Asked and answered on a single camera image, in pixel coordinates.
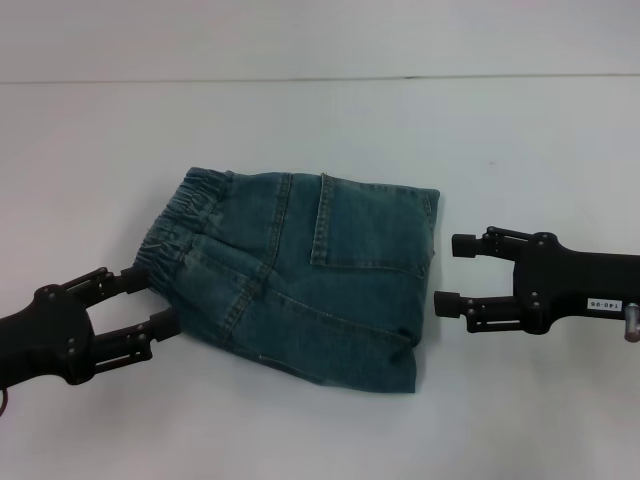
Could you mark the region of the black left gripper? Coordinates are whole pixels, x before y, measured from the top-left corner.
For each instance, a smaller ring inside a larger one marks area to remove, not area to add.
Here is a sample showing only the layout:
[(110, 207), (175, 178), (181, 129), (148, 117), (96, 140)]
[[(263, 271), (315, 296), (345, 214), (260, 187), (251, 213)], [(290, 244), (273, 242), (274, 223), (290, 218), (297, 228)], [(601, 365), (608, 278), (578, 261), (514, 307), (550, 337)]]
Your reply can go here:
[(143, 268), (131, 267), (115, 275), (101, 267), (66, 282), (64, 287), (48, 285), (36, 290), (27, 307), (1, 319), (1, 388), (46, 375), (79, 385), (95, 373), (150, 360), (152, 341), (181, 333), (173, 309), (95, 337), (86, 309), (149, 286), (149, 275)]

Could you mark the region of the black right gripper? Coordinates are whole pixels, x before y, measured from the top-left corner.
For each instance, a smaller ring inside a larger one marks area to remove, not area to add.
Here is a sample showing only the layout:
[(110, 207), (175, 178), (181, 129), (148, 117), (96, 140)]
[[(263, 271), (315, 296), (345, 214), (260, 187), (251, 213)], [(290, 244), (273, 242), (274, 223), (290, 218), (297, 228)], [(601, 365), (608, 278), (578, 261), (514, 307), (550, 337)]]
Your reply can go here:
[(454, 257), (515, 260), (513, 296), (472, 298), (436, 291), (435, 315), (466, 319), (469, 333), (525, 331), (542, 335), (564, 317), (621, 320), (639, 333), (639, 257), (581, 252), (551, 233), (490, 226), (480, 237), (454, 234)]

